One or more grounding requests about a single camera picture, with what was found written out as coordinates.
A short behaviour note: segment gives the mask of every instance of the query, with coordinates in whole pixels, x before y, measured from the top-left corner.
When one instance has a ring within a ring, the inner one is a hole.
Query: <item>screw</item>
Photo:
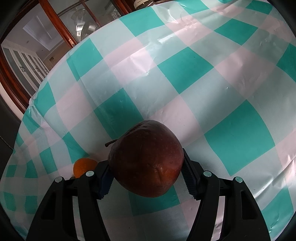
[[[209,171],[204,171],[204,176],[206,176],[206,177],[210,177],[211,175],[212,175],[211,172],[209,172]]]
[[[88,171],[86,174],[85,174],[87,177],[91,177],[94,175],[94,172],[93,171]]]
[[[242,178],[241,178],[241,177],[236,177],[235,180],[236,180],[238,183],[242,183]]]
[[[60,183],[62,180],[63,180],[62,177],[56,177],[54,181],[55,181],[56,183]]]

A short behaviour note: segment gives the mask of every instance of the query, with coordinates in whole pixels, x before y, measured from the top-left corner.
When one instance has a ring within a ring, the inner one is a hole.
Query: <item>apple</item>
[[[177,180],[183,164],[182,146],[162,123],[146,120],[115,141],[108,156],[115,179],[144,197],[165,194]]]

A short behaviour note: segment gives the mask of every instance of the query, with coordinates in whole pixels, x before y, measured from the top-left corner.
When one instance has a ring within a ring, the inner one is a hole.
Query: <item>checkered tablecloth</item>
[[[105,160],[104,143],[153,119],[204,169],[241,176],[275,239],[296,209],[295,46],[277,10],[256,0],[166,2],[97,30],[30,100],[0,181],[12,224],[26,237],[55,177],[70,178],[81,157]],[[153,199],[114,181],[98,203],[115,241],[186,240],[198,208],[182,176]],[[76,199],[74,210],[83,240]]]

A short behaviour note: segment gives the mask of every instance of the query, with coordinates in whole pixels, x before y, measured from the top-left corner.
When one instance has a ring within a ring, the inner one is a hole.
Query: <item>glass door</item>
[[[34,89],[36,89],[36,91],[37,91],[41,82],[38,81],[38,78],[36,78],[34,73],[32,73],[32,70],[28,68],[28,64],[26,64],[25,61],[22,59],[21,53],[19,53],[18,51],[15,51],[15,50],[13,51],[13,53],[15,54],[20,65],[23,67],[24,73],[26,73],[28,75],[28,82],[32,82],[36,87]]]
[[[47,76],[47,72],[45,71],[43,66],[39,63],[37,58],[35,56],[33,56],[33,59],[34,59],[35,63],[37,64],[37,66],[39,67],[40,71],[42,71],[43,75]]]
[[[26,92],[32,96],[37,91],[37,87],[33,84],[32,81],[28,81],[28,78],[26,78],[25,74],[25,68],[20,65],[20,63],[17,61],[16,57],[14,56],[12,50],[8,48],[3,48],[4,55],[6,59],[8,60],[8,64],[15,74],[17,80],[19,83],[23,86],[23,88],[26,90]]]

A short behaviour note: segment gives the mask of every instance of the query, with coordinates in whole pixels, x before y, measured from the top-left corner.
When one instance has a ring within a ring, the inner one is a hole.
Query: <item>wall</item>
[[[45,66],[51,70],[57,62],[70,50],[68,44],[63,41],[52,53],[50,53],[44,60],[43,63]]]
[[[31,54],[31,55],[34,55],[34,56],[36,55],[36,53],[34,51],[31,51],[31,50],[29,50],[29,49],[27,49],[27,48],[25,48],[25,47],[23,47],[21,45],[18,45],[18,44],[14,43],[14,42],[11,42],[11,41],[7,40],[7,39],[4,39],[1,46],[16,48],[16,49],[19,49],[19,50],[21,50],[21,51],[23,51],[25,53],[28,53],[28,54]]]

